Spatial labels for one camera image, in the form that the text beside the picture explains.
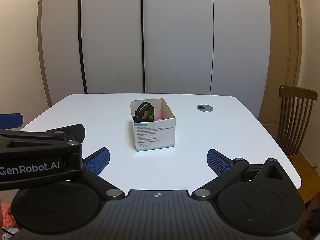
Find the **white paper box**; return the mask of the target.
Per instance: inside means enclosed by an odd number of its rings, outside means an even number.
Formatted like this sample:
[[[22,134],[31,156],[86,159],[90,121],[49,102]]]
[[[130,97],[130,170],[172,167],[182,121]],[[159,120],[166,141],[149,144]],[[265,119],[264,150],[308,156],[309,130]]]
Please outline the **white paper box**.
[[[164,120],[134,123],[134,112],[144,101],[151,103],[155,108],[155,119],[163,116]],[[136,151],[175,146],[176,117],[164,98],[133,100],[130,102],[130,110]]]

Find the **red patterned cloth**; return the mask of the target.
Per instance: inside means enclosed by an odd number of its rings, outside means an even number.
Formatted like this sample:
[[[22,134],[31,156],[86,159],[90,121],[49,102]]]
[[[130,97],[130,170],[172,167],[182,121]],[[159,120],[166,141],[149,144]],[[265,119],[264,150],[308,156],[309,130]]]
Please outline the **red patterned cloth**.
[[[11,211],[11,205],[1,203],[1,226],[9,228],[18,228],[16,220],[14,219]]]

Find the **brown wooden door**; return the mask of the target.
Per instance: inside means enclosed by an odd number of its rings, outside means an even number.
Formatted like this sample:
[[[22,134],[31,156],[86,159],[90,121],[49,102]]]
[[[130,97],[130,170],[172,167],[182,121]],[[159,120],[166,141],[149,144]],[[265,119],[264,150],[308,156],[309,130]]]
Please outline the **brown wooden door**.
[[[299,0],[269,0],[270,58],[258,120],[275,136],[278,130],[281,85],[296,86],[302,54],[302,21]]]

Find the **white wardrobe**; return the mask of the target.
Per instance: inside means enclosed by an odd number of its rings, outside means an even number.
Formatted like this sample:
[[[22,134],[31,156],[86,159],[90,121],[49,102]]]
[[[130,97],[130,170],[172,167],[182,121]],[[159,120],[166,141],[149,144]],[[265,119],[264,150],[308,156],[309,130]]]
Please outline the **white wardrobe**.
[[[78,93],[230,95],[257,114],[269,0],[39,0],[50,104]]]

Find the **wooden chair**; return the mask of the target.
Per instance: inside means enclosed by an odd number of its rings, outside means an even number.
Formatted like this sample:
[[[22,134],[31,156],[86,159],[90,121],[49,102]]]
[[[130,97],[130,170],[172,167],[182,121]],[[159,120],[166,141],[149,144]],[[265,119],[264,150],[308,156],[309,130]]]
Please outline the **wooden chair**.
[[[278,95],[281,106],[276,142],[287,156],[296,155],[302,145],[318,93],[310,89],[281,85]]]

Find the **black green wristwatch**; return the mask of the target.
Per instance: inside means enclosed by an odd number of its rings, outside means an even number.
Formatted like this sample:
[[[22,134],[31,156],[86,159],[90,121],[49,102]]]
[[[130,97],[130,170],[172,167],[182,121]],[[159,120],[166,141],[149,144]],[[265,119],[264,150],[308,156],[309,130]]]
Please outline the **black green wristwatch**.
[[[136,109],[133,116],[134,123],[155,121],[155,108],[149,102],[142,102]]]

